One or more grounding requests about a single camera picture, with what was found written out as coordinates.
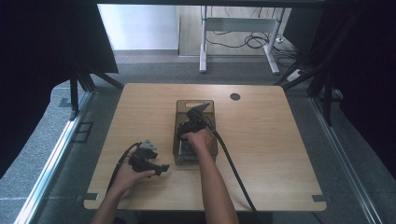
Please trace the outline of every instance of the person's right hand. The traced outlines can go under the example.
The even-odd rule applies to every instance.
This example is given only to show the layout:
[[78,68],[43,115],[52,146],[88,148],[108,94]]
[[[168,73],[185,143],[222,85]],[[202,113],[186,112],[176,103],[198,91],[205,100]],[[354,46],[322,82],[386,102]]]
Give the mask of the person's right hand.
[[197,153],[202,150],[208,151],[212,141],[215,139],[215,136],[207,127],[196,133],[184,133],[181,137],[187,138]]
[[127,157],[125,157],[119,171],[117,172],[111,189],[123,193],[127,189],[130,189],[138,180],[142,179],[143,177],[150,177],[152,175],[155,175],[154,170],[148,170],[140,173],[134,171],[128,162],[131,156],[133,156],[133,153],[134,150],[130,150],[128,152]]

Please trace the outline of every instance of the wooden table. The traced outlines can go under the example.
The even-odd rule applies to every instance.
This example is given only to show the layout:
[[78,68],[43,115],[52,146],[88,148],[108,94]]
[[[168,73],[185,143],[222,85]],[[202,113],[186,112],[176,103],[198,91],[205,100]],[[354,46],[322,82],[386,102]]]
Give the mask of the wooden table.
[[[231,99],[238,93],[240,100]],[[122,92],[85,200],[96,209],[113,169],[131,144],[150,139],[156,164],[168,172],[138,182],[119,209],[203,211],[198,166],[176,166],[172,154],[177,100],[213,100],[216,126],[259,211],[323,211],[325,202],[291,114],[285,93],[275,86],[127,84]],[[250,210],[219,145],[216,165],[237,211]]]

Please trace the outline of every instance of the human arm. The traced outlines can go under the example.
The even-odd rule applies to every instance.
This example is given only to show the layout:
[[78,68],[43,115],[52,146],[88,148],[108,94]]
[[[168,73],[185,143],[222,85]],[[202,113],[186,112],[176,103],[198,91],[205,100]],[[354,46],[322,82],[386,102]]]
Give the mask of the human arm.
[[130,189],[139,179],[155,174],[155,171],[153,170],[144,171],[141,173],[135,172],[128,163],[132,153],[133,152],[131,150],[127,155],[128,157],[126,157],[122,163],[119,171],[117,172],[113,185],[108,190],[101,205],[93,216],[91,224],[113,223],[114,216],[117,212],[117,207],[125,191]]
[[185,133],[197,154],[202,182],[202,194],[207,224],[239,223],[233,201],[210,153],[213,134],[206,128],[197,133]]

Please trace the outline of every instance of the aluminum rail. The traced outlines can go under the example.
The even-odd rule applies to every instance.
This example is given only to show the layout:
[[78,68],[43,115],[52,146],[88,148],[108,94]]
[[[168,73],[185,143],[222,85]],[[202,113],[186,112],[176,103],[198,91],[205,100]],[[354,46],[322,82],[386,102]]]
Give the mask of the aluminum rail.
[[328,125],[325,118],[322,116],[322,108],[317,98],[310,97],[310,103],[313,106],[315,113],[318,117],[320,125],[322,126],[324,132],[326,133],[330,144],[332,145],[332,150],[337,157],[338,163],[346,175],[346,179],[349,182],[350,187],[352,187],[353,192],[355,193],[356,199],[361,205],[361,210],[366,216],[367,220],[371,224],[381,224],[382,220],[376,212],[375,205],[370,198],[366,188],[361,183],[358,175],[355,172],[349,158],[347,157],[346,152],[344,151],[343,146],[338,140],[337,135],[335,134],[334,129]]
[[32,191],[27,197],[25,204],[23,205],[20,213],[18,214],[14,222],[15,224],[30,223],[32,221],[35,215],[35,211],[40,205],[44,197],[44,194],[50,185],[50,181],[54,176],[56,169],[58,168],[60,161],[63,157],[63,154],[72,138],[72,135],[75,132],[78,123],[81,120],[81,117],[83,116],[82,112],[90,97],[91,97],[90,92],[85,92],[84,95],[81,97],[81,100],[79,102],[79,106],[81,109],[80,113],[78,113],[78,115],[74,120],[67,121],[64,127],[64,131],[62,132],[60,138],[58,139],[55,148],[52,150],[51,154],[49,155],[49,159],[47,160],[46,165],[41,171],[40,176],[35,182]]

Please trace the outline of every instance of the gray floor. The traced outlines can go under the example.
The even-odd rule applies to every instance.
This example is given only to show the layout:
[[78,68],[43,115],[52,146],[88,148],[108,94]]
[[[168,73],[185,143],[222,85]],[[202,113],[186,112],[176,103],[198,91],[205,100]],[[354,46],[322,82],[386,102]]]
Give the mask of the gray floor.
[[[116,52],[116,60],[120,74],[111,76],[121,83],[272,85],[278,79],[271,74],[263,57],[209,58],[204,75],[198,71],[197,58],[178,57],[172,50],[120,51]],[[86,139],[85,133],[75,134],[77,141],[67,148],[33,223],[89,223],[93,216],[94,211],[85,209],[82,199],[86,197],[121,93],[102,79],[93,78],[97,88],[83,118],[86,125],[92,126],[91,132]],[[319,213],[275,212],[274,223],[368,223],[306,96],[308,84],[309,80],[286,94],[328,207]],[[63,98],[69,98],[68,83],[55,88],[46,115],[22,154],[0,181],[2,223],[14,222],[69,118],[70,108],[59,107]],[[383,223],[396,223],[395,180],[350,125],[337,103],[332,105],[332,122]],[[133,212],[119,211],[118,216],[128,223],[136,223]]]

